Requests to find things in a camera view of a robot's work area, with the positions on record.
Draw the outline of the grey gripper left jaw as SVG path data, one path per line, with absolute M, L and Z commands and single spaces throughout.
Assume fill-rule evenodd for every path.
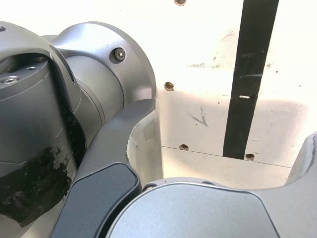
M 162 178 L 156 101 L 138 100 L 106 122 L 94 137 L 51 237 L 105 237 L 143 186 Z

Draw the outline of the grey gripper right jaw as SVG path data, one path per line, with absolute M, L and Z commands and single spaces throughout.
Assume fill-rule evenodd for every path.
M 284 186 L 243 190 L 204 183 L 156 186 L 132 200 L 109 238 L 314 238 L 317 136 L 306 138 Z

